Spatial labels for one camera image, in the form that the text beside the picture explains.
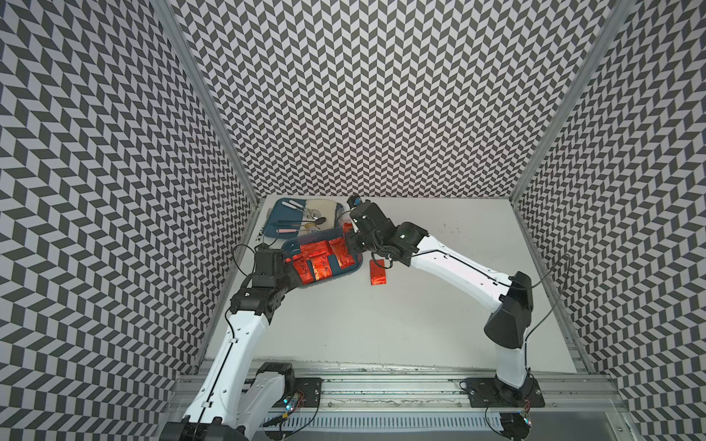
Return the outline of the teal storage box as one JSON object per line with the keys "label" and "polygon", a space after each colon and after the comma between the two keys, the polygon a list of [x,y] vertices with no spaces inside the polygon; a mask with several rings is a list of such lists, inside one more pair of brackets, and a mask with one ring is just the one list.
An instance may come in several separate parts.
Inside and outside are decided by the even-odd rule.
{"label": "teal storage box", "polygon": [[343,227],[310,233],[286,241],[282,251],[303,286],[312,286],[358,271],[362,255],[354,255],[346,243]]}

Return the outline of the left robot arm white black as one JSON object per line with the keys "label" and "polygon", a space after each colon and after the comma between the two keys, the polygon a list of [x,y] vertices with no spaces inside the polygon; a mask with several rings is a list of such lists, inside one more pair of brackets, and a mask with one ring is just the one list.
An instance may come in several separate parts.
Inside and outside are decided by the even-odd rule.
{"label": "left robot arm white black", "polygon": [[250,440],[270,409],[294,392],[290,363],[267,362],[247,391],[248,372],[261,337],[285,295],[303,285],[281,249],[255,248],[255,269],[231,297],[226,334],[196,397],[178,422],[165,425],[161,440]]}

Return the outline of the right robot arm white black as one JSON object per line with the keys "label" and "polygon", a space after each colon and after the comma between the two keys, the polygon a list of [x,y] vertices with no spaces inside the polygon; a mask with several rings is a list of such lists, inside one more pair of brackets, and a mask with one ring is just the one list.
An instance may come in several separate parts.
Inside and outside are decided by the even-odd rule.
{"label": "right robot arm white black", "polygon": [[479,302],[489,312],[484,333],[496,346],[496,383],[514,392],[525,387],[526,339],[534,309],[531,278],[483,266],[412,222],[396,225],[371,200],[354,195],[347,203],[353,224],[349,251],[369,251],[373,258],[426,271]]}

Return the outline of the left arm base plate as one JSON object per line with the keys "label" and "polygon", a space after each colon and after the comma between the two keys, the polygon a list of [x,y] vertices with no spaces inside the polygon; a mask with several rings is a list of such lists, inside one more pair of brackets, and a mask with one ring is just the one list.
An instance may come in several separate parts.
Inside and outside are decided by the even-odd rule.
{"label": "left arm base plate", "polygon": [[292,387],[288,387],[285,390],[285,394],[278,402],[273,404],[272,408],[274,410],[283,410],[286,406],[285,402],[290,400],[295,393],[299,392],[303,395],[303,398],[300,400],[302,403],[300,409],[316,408],[320,404],[321,395],[323,393],[323,382],[324,380],[319,377],[296,378]]}

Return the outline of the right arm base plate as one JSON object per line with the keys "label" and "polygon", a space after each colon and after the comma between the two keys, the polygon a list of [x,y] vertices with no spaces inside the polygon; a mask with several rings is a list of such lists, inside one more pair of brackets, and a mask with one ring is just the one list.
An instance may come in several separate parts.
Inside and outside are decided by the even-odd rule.
{"label": "right arm base plate", "polygon": [[472,377],[463,380],[463,390],[472,408],[544,408],[546,402],[539,382],[531,375],[518,389],[501,382],[497,377]]}

